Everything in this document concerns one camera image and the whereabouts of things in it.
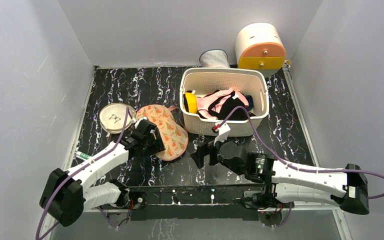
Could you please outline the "round beige mesh laundry bag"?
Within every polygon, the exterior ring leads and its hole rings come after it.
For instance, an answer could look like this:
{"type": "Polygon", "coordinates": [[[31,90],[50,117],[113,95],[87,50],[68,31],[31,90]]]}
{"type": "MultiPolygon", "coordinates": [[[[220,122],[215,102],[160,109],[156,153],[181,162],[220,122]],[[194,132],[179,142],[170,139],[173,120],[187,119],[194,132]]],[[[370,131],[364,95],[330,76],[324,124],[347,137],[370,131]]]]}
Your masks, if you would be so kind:
{"type": "Polygon", "coordinates": [[[110,103],[98,114],[101,127],[108,134],[120,134],[136,122],[135,109],[124,103],[110,103]]]}

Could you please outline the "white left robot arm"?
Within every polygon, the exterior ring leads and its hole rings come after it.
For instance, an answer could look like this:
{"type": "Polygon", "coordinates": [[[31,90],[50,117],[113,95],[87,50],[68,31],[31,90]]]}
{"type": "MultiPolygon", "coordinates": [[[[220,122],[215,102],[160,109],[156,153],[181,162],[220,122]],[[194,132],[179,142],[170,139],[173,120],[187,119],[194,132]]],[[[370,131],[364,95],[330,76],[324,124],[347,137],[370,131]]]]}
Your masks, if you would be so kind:
{"type": "Polygon", "coordinates": [[[62,226],[72,225],[84,211],[103,205],[125,208],[131,203],[131,190],[116,179],[95,183],[112,169],[140,154],[154,155],[165,150],[160,131],[147,118],[116,141],[67,170],[53,170],[39,201],[40,207],[62,226]]]}

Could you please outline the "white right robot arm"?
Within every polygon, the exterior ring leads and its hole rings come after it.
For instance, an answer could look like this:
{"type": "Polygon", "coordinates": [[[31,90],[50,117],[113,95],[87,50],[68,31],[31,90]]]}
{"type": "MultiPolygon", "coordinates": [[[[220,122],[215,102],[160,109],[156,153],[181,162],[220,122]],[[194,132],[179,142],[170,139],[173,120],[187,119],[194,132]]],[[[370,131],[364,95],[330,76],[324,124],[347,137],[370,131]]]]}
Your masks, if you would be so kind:
{"type": "Polygon", "coordinates": [[[248,209],[263,210],[294,202],[337,206],[341,210],[367,215],[368,180],[360,167],[348,164],[344,170],[284,164],[274,156],[249,152],[233,141],[204,142],[191,155],[198,168],[221,164],[245,179],[262,184],[260,191],[245,191],[239,203],[248,209]]]}

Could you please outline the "orange floral bra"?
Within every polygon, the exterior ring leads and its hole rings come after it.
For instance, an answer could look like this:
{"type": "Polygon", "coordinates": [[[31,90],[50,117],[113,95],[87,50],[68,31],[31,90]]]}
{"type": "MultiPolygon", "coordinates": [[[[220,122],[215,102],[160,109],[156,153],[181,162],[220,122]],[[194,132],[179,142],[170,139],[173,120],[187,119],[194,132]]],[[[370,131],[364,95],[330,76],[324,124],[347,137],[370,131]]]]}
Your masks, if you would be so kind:
{"type": "Polygon", "coordinates": [[[156,153],[155,156],[166,162],[182,156],[189,143],[188,132],[176,123],[172,114],[175,109],[175,107],[151,104],[140,108],[136,113],[137,120],[146,117],[157,126],[165,150],[156,153]]]}

